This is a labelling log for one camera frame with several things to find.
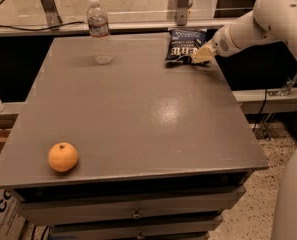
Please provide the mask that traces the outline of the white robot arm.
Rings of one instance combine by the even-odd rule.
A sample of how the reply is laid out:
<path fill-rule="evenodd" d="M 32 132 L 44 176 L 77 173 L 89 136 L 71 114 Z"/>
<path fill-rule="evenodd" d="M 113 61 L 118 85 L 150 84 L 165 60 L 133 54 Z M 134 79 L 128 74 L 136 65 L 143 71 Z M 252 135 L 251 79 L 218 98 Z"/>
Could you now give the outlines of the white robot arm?
<path fill-rule="evenodd" d="M 297 0 L 256 0 L 253 10 L 220 28 L 191 55 L 194 64 L 229 57 L 254 45 L 283 42 L 297 61 Z M 281 179 L 271 240 L 297 240 L 297 149 Z"/>

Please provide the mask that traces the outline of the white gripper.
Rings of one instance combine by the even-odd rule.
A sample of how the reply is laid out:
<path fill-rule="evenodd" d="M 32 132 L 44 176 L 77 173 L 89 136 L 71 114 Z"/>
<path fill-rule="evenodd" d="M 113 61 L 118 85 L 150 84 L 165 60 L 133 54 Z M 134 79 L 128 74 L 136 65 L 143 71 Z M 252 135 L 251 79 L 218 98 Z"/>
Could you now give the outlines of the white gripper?
<path fill-rule="evenodd" d="M 191 55 L 193 64 L 200 64 L 211 61 L 215 55 L 229 57 L 241 51 L 230 35 L 230 25 L 220 28 L 212 37 L 211 45 L 205 44 Z"/>

